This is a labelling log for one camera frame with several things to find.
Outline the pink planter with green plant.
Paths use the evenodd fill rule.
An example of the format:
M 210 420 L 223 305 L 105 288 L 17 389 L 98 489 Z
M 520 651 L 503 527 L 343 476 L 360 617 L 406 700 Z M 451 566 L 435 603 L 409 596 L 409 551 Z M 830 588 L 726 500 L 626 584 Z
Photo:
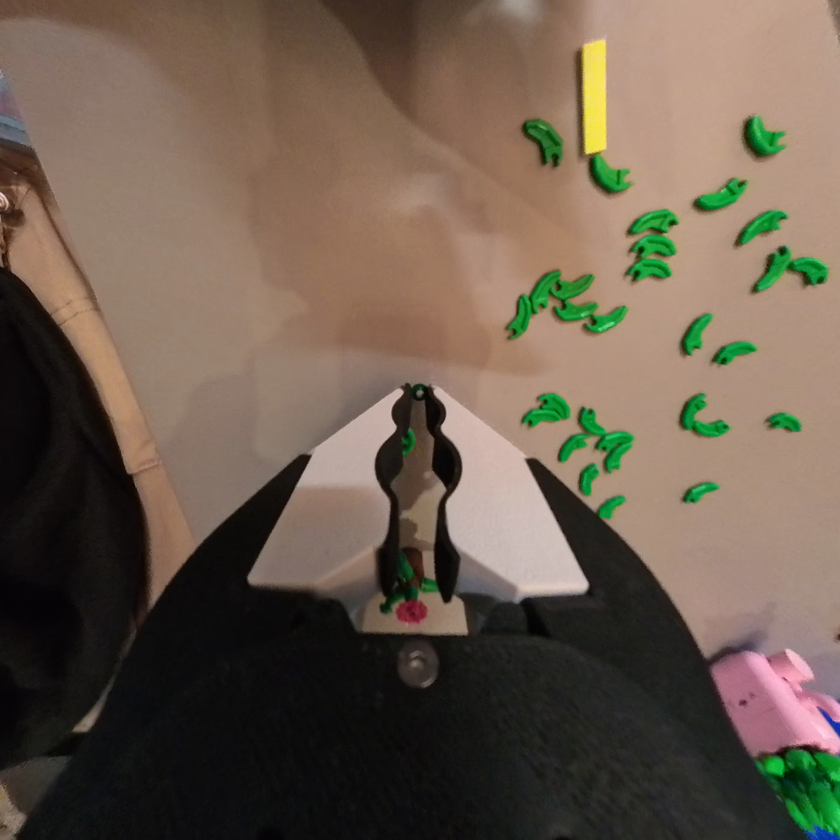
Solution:
M 838 699 L 814 690 L 811 667 L 786 648 L 742 651 L 710 667 L 743 746 L 796 825 L 810 838 L 839 838 L 839 754 L 818 708 L 839 721 Z

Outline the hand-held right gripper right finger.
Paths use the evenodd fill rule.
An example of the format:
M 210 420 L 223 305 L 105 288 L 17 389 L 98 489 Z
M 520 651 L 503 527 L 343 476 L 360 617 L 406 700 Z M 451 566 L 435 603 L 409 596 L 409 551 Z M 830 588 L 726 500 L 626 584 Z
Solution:
M 437 504 L 434 578 L 456 594 L 520 603 L 590 589 L 525 455 L 440 387 L 425 387 Z

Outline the person's black jacket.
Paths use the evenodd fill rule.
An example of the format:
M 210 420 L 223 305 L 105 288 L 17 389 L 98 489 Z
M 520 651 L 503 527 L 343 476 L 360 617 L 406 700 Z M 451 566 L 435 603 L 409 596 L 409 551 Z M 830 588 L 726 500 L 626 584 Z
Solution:
M 88 369 L 2 269 L 1 762 L 48 753 L 99 700 L 133 625 L 139 493 Z

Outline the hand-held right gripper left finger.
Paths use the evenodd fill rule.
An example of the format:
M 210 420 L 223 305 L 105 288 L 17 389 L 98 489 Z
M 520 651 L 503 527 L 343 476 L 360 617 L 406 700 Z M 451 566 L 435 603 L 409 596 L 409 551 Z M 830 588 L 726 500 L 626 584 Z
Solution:
M 395 389 L 311 451 L 248 575 L 250 585 L 326 597 L 382 593 L 376 554 L 391 525 L 392 501 L 375 458 L 390 445 L 400 472 L 412 404 L 410 385 Z

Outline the yellow flat tile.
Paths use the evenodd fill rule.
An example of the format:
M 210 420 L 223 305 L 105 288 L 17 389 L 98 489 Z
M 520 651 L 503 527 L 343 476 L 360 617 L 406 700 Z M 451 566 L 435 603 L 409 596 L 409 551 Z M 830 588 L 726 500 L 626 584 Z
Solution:
M 586 155 L 603 152 L 607 145 L 606 40 L 581 48 L 581 125 Z

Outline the brown pot flower assembly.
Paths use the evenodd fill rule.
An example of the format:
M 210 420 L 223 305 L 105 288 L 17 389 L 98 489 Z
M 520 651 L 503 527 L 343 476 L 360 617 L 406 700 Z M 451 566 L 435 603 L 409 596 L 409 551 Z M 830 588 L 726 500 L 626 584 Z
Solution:
M 438 585 L 425 574 L 422 552 L 414 547 L 405 547 L 397 554 L 395 583 L 379 604 L 379 612 L 385 616 L 394 615 L 399 622 L 407 625 L 420 624 L 428 616 L 428 607 L 421 595 L 435 592 L 438 592 Z

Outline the scattered green leaf pieces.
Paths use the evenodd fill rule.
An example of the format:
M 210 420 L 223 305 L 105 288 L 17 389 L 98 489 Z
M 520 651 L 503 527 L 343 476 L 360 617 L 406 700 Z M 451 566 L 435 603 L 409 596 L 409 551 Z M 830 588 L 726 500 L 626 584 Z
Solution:
M 560 139 L 552 134 L 551 127 L 546 122 L 533 120 L 523 125 L 525 134 L 542 143 L 542 151 L 547 153 L 548 161 L 559 163 Z M 786 148 L 783 130 L 771 130 L 760 115 L 748 117 L 743 125 L 743 139 L 748 151 L 756 158 L 775 156 Z M 627 180 L 628 169 L 613 169 L 609 167 L 601 153 L 591 157 L 591 172 L 595 182 L 608 192 L 621 192 L 631 184 Z M 737 203 L 749 186 L 749 180 L 734 177 L 714 192 L 699 195 L 694 207 L 703 212 L 720 211 Z M 749 220 L 738 233 L 735 245 L 743 247 L 754 239 L 775 233 L 781 229 L 783 221 L 789 214 L 780 209 L 762 212 Z M 633 282 L 649 278 L 657 280 L 668 279 L 673 276 L 671 265 L 667 259 L 677 255 L 677 246 L 669 236 L 671 229 L 679 224 L 676 212 L 669 208 L 659 208 L 643 213 L 629 225 L 627 234 L 636 236 L 629 252 L 634 255 L 634 262 L 628 267 L 625 276 Z M 789 246 L 783 245 L 770 253 L 765 260 L 762 275 L 754 282 L 751 291 L 759 293 L 766 291 L 786 274 L 797 275 L 804 286 L 818 287 L 826 283 L 830 277 L 830 268 L 821 259 L 800 256 L 794 257 Z M 582 276 L 578 280 L 563 281 L 561 272 L 556 269 L 543 275 L 534 285 L 528 295 L 518 299 L 516 316 L 506 326 L 510 340 L 520 338 L 528 329 L 530 321 L 541 310 L 547 309 L 552 301 L 558 306 L 553 307 L 556 317 L 562 322 L 583 322 L 582 326 L 593 334 L 604 334 L 621 324 L 628 313 L 627 306 L 616 307 L 600 314 L 599 304 L 595 301 L 575 303 L 575 300 L 588 291 L 594 282 L 593 275 Z M 690 357 L 703 348 L 704 334 L 713 320 L 713 313 L 707 312 L 695 318 L 684 331 L 679 348 L 684 356 Z M 718 366 L 728 365 L 745 355 L 757 352 L 758 347 L 750 341 L 736 341 L 722 345 L 712 356 L 711 362 Z M 521 422 L 527 427 L 535 427 L 543 423 L 562 422 L 571 417 L 568 403 L 557 393 L 546 393 L 538 397 L 539 405 L 528 410 Z M 686 400 L 679 414 L 679 425 L 687 432 L 701 438 L 715 439 L 731 430 L 731 426 L 718 419 L 713 422 L 699 418 L 707 408 L 708 401 L 705 394 L 696 394 Z M 779 412 L 772 414 L 764 421 L 768 428 L 784 430 L 789 433 L 802 431 L 802 421 L 791 413 Z M 606 431 L 596 418 L 596 412 L 590 407 L 583 407 L 578 415 L 580 432 L 570 436 L 560 448 L 558 460 L 565 463 L 576 451 L 579 451 L 596 438 L 594 447 L 603 452 L 603 469 L 597 464 L 586 465 L 579 474 L 578 487 L 585 496 L 592 494 L 592 484 L 602 472 L 611 475 L 617 471 L 623 457 L 629 452 L 634 443 L 634 436 L 623 430 Z M 416 434 L 408 427 L 402 437 L 402 458 L 410 456 L 416 446 Z M 705 481 L 688 487 L 681 500 L 685 504 L 696 504 L 711 493 L 719 491 L 720 486 L 713 481 Z M 624 496 L 606 499 L 598 508 L 597 513 L 602 519 L 610 519 L 615 509 L 626 501 Z

